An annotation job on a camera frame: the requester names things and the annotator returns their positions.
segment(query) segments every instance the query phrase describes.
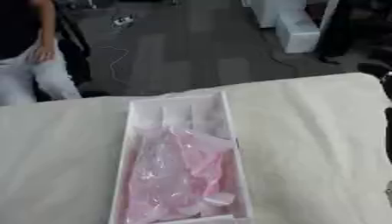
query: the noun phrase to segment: plastic bag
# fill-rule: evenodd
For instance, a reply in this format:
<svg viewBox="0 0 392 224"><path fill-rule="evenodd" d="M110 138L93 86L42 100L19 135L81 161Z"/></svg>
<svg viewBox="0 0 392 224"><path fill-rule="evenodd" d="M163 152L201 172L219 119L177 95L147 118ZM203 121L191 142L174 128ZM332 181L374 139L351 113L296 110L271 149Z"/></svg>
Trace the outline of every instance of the plastic bag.
<svg viewBox="0 0 392 224"><path fill-rule="evenodd" d="M129 182L127 224L219 214L221 160L230 141L181 129L139 130L143 141Z"/></svg>

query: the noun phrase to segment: white tablecloth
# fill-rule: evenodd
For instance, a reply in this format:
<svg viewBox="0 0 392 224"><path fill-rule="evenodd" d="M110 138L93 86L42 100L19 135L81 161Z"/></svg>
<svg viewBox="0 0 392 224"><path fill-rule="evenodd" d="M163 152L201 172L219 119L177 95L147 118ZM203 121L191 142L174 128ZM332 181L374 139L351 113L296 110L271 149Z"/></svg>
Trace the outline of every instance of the white tablecloth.
<svg viewBox="0 0 392 224"><path fill-rule="evenodd" d="M256 223L391 223L389 101L376 80L355 73L219 89ZM0 108L0 223L106 223L129 100Z"/></svg>

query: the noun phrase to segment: white plastic tray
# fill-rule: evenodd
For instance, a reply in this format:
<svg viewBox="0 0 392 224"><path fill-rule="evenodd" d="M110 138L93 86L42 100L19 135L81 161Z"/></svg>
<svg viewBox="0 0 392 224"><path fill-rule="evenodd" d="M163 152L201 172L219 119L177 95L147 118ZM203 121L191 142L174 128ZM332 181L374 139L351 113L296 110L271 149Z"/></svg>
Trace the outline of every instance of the white plastic tray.
<svg viewBox="0 0 392 224"><path fill-rule="evenodd" d="M128 182L132 171L137 147L134 144L135 128L160 128L174 126L201 131L212 136L233 141L232 157L226 162L226 169L233 173L233 183L227 183L227 190L236 195L229 208L232 215L211 218L188 219L166 223L252 223L252 205L242 169L241 153L236 147L236 137L224 93L202 94L176 98L155 98L133 101L129 105L129 116L122 145L112 210L109 224L125 224L124 208L127 206Z"/></svg>

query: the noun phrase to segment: gray carpet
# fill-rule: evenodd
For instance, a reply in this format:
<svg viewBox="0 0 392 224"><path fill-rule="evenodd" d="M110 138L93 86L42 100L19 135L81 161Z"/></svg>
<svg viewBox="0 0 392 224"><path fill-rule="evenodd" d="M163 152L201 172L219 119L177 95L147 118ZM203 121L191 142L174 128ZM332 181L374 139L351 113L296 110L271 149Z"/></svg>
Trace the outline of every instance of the gray carpet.
<svg viewBox="0 0 392 224"><path fill-rule="evenodd" d="M111 27L114 15L129 13L137 16L133 26ZM343 73L310 54L284 54L274 32L260 31L241 0L121 3L117 10L90 11L81 26L94 46L94 82L112 95ZM129 52L115 64L125 51L113 47Z"/></svg>

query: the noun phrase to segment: white cable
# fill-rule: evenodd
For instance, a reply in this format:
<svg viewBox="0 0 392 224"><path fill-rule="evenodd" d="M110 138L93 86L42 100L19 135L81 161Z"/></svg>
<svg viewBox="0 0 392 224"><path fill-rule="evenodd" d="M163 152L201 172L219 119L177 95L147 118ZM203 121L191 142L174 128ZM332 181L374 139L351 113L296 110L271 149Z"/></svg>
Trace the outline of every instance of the white cable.
<svg viewBox="0 0 392 224"><path fill-rule="evenodd" d="M99 48L102 48L102 49L114 49L114 50L117 50L117 51L123 51L124 52L123 56L121 56L120 58L118 58L118 59L116 59L116 60L114 60L113 62L110 63L110 66L109 66L110 67L110 72L111 72L110 76L112 77L113 80L118 81L118 82L120 82L123 85L128 87L129 83L127 83L126 81L123 81L123 80L120 80L120 79L117 78L116 70L115 70L114 66L115 66L115 64L117 64L118 62L123 60L125 57L127 57L128 54L130 53L130 51L127 50L127 49L115 48L113 46L100 46Z"/></svg>

